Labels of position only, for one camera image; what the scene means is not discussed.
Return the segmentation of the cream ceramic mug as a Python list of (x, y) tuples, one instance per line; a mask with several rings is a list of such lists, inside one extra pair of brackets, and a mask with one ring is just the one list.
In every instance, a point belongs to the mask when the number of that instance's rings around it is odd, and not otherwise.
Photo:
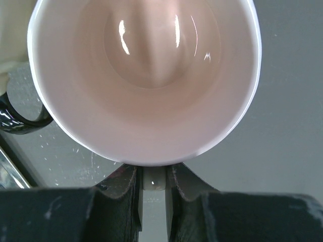
[(7, 91), (9, 72), (28, 61), (27, 29), (36, 1), (1, 1), (1, 95)]

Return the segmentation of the pink ceramic mug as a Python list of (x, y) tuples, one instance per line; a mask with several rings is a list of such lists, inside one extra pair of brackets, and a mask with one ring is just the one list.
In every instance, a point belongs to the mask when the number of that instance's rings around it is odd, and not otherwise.
[(27, 39), (46, 110), (119, 163), (163, 167), (205, 153), (259, 83), (253, 1), (38, 1)]

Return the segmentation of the purple ceramic mug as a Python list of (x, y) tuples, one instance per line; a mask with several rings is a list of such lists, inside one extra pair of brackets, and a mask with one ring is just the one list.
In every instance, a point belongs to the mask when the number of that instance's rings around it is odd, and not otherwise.
[(42, 105), (37, 119), (28, 120), (13, 108), (7, 92), (1, 96), (1, 131), (15, 135), (24, 135), (38, 131), (48, 126), (52, 121), (53, 118), (44, 105)]

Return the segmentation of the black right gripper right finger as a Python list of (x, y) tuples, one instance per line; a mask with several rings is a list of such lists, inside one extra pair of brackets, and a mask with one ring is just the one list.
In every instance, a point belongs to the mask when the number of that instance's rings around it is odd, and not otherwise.
[(166, 167), (169, 241), (322, 241), (322, 205), (287, 193), (221, 192), (182, 163)]

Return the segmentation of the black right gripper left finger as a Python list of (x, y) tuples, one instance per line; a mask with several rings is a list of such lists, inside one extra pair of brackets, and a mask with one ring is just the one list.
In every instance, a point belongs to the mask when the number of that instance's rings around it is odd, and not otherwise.
[(139, 167), (87, 188), (1, 190), (1, 241), (138, 241)]

